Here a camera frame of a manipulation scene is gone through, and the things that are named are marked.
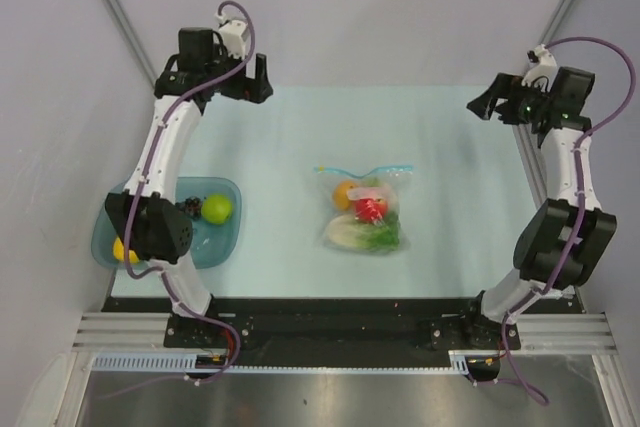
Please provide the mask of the orange fruit toy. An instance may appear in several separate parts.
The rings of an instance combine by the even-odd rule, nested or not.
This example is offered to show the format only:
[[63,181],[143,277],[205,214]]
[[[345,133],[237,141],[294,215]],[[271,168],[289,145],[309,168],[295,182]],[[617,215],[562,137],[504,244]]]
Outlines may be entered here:
[[333,190],[332,201],[334,207],[339,211],[347,211],[351,208],[351,199],[349,192],[357,188],[359,184],[352,180],[340,182]]

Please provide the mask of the red apple toy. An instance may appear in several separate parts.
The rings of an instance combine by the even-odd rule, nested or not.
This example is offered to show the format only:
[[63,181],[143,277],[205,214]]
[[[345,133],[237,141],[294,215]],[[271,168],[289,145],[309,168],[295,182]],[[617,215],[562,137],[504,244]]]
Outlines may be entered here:
[[365,223],[382,223],[388,208],[388,202],[384,198],[361,198],[354,202],[356,218]]

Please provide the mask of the clear zip top bag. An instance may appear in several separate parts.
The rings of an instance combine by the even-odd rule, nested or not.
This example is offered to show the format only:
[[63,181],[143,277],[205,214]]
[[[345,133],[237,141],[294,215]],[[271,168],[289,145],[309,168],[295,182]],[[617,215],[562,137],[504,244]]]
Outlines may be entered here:
[[328,194],[331,215],[323,243],[336,250],[387,255],[407,243],[400,220],[399,191],[412,178],[407,164],[377,166],[366,173],[318,166],[314,173]]

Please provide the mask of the green lettuce toy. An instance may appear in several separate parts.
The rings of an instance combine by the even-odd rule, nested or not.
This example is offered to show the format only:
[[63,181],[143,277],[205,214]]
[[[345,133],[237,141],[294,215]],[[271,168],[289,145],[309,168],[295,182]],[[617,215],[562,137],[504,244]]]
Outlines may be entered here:
[[356,218],[360,228],[360,248],[370,252],[397,250],[400,246],[400,221],[399,199],[396,191],[390,183],[378,177],[365,179],[363,187],[382,190],[382,193],[376,193],[372,197],[366,198],[384,198],[387,200],[389,208],[382,223],[365,223]]

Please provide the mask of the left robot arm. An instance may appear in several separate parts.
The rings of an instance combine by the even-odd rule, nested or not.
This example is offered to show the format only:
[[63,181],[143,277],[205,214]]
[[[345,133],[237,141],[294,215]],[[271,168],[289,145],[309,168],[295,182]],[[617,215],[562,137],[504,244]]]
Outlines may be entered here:
[[272,95],[267,59],[255,53],[253,36],[248,21],[240,19],[216,29],[179,31],[178,51],[155,82],[152,123],[138,163],[121,192],[104,202],[125,252],[147,265],[144,271],[127,265],[128,275],[158,275],[174,312],[190,317],[187,336],[202,347],[219,339],[221,323],[207,313],[212,295],[190,253],[192,222],[176,205],[179,167],[215,94],[255,104]]

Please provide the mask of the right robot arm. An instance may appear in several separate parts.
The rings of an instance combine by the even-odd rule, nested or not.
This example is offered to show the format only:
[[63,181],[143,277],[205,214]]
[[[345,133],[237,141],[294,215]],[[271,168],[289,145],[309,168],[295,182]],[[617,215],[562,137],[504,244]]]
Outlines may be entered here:
[[568,67],[532,83],[499,73],[467,105],[483,120],[496,114],[506,125],[531,128],[547,187],[546,200],[516,242],[512,271],[481,294],[480,313],[461,323],[462,338],[473,348],[496,338],[496,323],[513,324],[547,294],[585,284],[616,232],[616,217],[603,211],[595,195],[589,166],[592,123],[581,114],[594,84],[594,74]]

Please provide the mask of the green apple toy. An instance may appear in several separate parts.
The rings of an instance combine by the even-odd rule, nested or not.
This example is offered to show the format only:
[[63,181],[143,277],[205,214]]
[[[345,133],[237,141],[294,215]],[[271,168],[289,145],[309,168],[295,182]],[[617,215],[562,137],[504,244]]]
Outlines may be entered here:
[[234,205],[229,197],[212,194],[203,200],[201,217],[213,225],[226,223],[233,215]]

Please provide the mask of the black grape bunch toy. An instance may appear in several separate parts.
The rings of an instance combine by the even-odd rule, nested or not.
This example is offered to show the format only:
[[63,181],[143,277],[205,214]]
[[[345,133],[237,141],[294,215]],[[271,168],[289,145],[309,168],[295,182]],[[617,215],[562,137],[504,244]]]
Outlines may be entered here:
[[177,209],[184,213],[192,221],[197,221],[201,218],[202,205],[203,200],[196,196],[188,197],[185,200],[176,203]]

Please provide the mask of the yellow lemon toy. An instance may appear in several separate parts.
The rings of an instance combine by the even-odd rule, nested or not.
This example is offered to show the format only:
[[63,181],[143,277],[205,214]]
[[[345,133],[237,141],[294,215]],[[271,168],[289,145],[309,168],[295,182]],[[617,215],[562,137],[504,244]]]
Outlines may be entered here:
[[125,251],[124,244],[119,237],[116,237],[112,247],[112,253],[114,258],[123,263],[125,260],[125,255],[128,255],[128,260],[131,264],[137,264],[140,262],[137,254],[133,250]]

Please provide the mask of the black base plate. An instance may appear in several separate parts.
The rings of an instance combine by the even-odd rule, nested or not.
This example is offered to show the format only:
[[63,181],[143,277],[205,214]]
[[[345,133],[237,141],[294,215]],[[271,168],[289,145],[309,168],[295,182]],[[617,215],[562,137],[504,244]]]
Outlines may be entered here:
[[180,317],[162,298],[110,297],[102,310],[158,320],[160,346],[202,351],[210,365],[237,349],[242,367],[440,367],[453,350],[478,355],[503,345],[499,326],[481,320],[471,298],[218,299],[212,314],[233,333]]

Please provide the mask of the aluminium frame rail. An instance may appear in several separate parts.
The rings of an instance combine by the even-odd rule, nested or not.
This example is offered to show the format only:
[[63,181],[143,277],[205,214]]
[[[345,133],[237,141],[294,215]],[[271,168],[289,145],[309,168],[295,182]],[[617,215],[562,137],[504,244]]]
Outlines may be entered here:
[[[80,321],[74,347],[156,350],[176,337],[162,313],[88,313]],[[605,355],[617,352],[608,320],[603,314],[524,314],[512,335],[522,353]]]

